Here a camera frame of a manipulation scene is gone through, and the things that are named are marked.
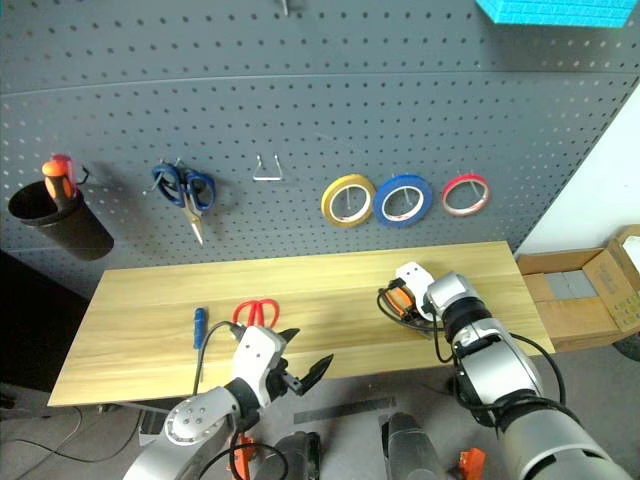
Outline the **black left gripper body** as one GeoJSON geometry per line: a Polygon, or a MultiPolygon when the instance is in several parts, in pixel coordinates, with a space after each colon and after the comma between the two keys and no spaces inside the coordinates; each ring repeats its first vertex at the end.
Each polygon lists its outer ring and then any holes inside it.
{"type": "Polygon", "coordinates": [[[269,371],[266,378],[267,392],[270,398],[279,398],[288,391],[295,395],[304,394],[304,385],[300,379],[287,371],[288,361],[281,358],[276,367],[269,371]]]}

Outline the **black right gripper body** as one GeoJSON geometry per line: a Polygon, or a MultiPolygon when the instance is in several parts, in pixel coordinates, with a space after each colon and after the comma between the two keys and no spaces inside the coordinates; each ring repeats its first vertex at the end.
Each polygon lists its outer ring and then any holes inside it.
{"type": "Polygon", "coordinates": [[[401,292],[401,296],[406,303],[403,307],[401,320],[411,328],[435,332],[436,323],[433,320],[428,320],[421,314],[420,309],[416,306],[414,295],[410,293],[408,289],[401,289],[401,292]]]}

